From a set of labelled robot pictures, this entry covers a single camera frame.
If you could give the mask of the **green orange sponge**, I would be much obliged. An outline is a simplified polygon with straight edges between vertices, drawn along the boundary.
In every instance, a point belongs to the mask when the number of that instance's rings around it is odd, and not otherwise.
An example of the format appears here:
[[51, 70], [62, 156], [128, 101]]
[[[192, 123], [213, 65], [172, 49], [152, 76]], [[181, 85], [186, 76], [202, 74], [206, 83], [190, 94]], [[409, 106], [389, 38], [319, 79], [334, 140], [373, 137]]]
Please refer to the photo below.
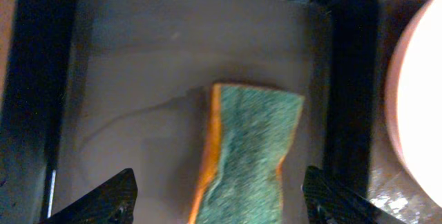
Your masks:
[[304, 101], [275, 88], [213, 85], [190, 223], [282, 222], [282, 164]]

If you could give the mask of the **small black tray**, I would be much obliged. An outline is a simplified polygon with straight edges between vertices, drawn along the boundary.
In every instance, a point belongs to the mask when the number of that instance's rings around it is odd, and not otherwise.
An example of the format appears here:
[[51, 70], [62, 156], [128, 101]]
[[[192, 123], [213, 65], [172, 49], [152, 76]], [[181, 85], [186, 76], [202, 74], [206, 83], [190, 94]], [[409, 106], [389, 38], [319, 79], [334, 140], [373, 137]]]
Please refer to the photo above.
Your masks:
[[185, 223], [214, 82], [305, 96], [284, 221], [309, 165], [367, 191], [378, 0], [17, 0], [1, 222], [38, 223], [125, 168], [136, 223]]

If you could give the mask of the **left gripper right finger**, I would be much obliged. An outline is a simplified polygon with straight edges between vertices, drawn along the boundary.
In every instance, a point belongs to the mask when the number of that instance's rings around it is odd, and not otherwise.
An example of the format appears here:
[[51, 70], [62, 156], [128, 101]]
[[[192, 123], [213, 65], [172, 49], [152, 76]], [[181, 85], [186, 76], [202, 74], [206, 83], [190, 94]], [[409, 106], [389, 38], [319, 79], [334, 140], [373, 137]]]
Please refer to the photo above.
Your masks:
[[302, 192], [310, 223], [404, 224], [315, 166], [306, 168]]

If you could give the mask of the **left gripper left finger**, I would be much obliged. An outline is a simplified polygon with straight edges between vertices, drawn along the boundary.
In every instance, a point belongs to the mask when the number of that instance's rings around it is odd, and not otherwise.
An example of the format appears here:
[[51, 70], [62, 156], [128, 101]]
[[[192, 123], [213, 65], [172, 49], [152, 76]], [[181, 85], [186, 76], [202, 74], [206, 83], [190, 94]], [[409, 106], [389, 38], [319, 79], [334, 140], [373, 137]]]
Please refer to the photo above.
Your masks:
[[132, 224], [136, 200], [135, 174], [126, 168], [41, 224]]

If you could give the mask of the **white plate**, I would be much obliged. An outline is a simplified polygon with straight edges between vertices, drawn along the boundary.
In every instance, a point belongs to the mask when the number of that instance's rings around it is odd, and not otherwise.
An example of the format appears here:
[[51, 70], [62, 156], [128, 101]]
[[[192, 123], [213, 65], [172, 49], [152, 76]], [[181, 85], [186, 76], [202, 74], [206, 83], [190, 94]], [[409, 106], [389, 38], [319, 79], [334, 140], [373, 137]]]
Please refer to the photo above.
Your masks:
[[441, 204], [441, 0], [428, 0], [395, 46], [385, 81], [385, 120], [407, 173]]

